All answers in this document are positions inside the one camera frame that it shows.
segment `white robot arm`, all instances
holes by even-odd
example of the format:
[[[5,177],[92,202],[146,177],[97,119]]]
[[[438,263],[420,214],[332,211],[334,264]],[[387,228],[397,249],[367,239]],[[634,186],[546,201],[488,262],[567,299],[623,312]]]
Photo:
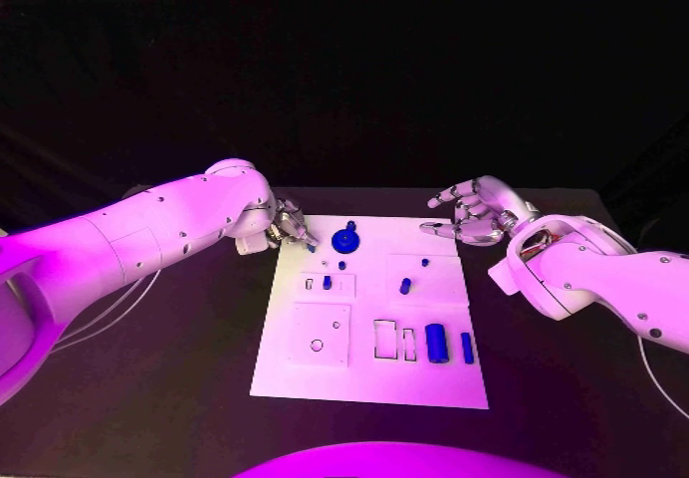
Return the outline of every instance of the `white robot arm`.
[[[249,162],[151,187],[103,209],[0,238],[0,404],[35,372],[83,309],[221,237],[239,254],[308,246],[302,215]]]
[[[689,256],[638,254],[583,216],[540,216],[491,176],[456,184],[427,205],[453,199],[453,225],[423,223],[420,230],[478,246],[510,235],[507,255],[488,271],[505,294],[520,291],[554,320],[598,302],[641,338],[689,353]]]

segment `table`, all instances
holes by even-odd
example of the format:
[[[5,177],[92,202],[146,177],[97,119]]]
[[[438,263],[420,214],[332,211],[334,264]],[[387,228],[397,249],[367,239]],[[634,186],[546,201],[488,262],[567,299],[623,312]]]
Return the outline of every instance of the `table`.
[[[435,189],[275,190],[311,214],[451,214],[426,209]],[[612,225],[589,190],[518,193],[543,213]],[[689,423],[652,387],[635,336],[596,305],[556,322],[504,296],[487,275],[504,250],[458,244],[489,410],[249,396],[276,251],[239,257],[226,240],[162,270],[122,322],[50,356],[0,407],[0,472],[226,477],[314,446],[390,440],[572,476],[685,475]],[[648,357],[685,405],[689,358],[652,344]]]

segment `black background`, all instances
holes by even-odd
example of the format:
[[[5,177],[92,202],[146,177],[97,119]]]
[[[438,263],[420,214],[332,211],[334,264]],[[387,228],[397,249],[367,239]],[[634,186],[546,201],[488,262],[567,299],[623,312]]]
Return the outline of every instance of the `black background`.
[[[628,174],[687,110],[675,6],[402,3],[0,6],[4,227],[233,155],[273,185],[675,189]]]

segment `cable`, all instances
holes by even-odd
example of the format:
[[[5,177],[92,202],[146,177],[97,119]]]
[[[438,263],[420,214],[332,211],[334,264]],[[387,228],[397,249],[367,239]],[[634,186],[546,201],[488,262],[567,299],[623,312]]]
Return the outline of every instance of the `cable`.
[[[131,295],[133,289],[139,286],[139,283],[144,281],[144,278],[139,278],[129,289],[122,293],[122,296],[115,300],[115,303],[97,314],[97,316],[77,329],[70,331],[67,334],[60,336],[60,339],[56,341],[56,344],[58,344],[61,341],[64,341],[69,337],[73,337],[79,332],[82,332],[92,324],[99,321],[103,316],[112,311],[112,309],[122,303],[122,300]]]
[[[50,354],[53,354],[54,352],[57,351],[61,351],[66,347],[70,347],[73,344],[77,344],[79,342],[84,341],[86,339],[89,339],[90,337],[94,337],[100,332],[103,332],[123,317],[125,315],[129,313],[131,309],[136,306],[136,304],[139,303],[141,299],[144,298],[148,290],[151,289],[151,285],[154,284],[155,282],[155,279],[158,278],[158,275],[161,274],[161,271],[156,271],[155,272],[155,275],[154,275],[154,278],[151,279],[151,281],[148,282],[148,285],[146,287],[144,288],[144,291],[141,292],[141,295],[139,297],[136,298],[136,300],[133,301],[133,303],[129,305],[129,307],[126,308],[126,310],[120,313],[120,315],[100,328],[97,329],[94,332],[89,333],[86,336],[80,337],[79,339],[76,339],[73,342],[69,342],[67,344],[64,344],[63,346],[60,347],[56,347],[54,349],[50,350]]]
[[[677,411],[684,415],[684,418],[689,419],[689,413],[681,409],[681,407],[674,403],[674,400],[670,398],[670,395],[664,391],[664,388],[660,386],[660,383],[657,382],[655,375],[652,374],[652,370],[649,369],[648,365],[648,359],[645,358],[645,350],[642,349],[642,339],[638,336],[638,349],[641,350],[641,359],[642,359],[642,364],[645,365],[645,371],[648,372],[649,379],[652,380],[652,383],[655,384],[657,389],[660,390],[660,393],[662,394],[665,400],[670,402],[671,406],[677,409]]]

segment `blue object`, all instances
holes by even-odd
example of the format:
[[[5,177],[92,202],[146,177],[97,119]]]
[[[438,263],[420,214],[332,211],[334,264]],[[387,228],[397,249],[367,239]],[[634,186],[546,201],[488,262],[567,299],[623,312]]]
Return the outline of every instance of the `blue object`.
[[[446,363],[448,343],[445,342],[445,328],[440,324],[426,325],[426,346],[427,346],[427,362]]]
[[[399,292],[406,296],[409,294],[409,289],[412,287],[412,280],[404,277],[402,279],[402,286],[399,287]]]
[[[332,249],[340,254],[350,254],[358,248],[358,234],[354,231],[354,221],[348,221],[347,228],[332,234]]]
[[[471,348],[471,336],[462,332],[463,363],[474,363],[474,349]]]

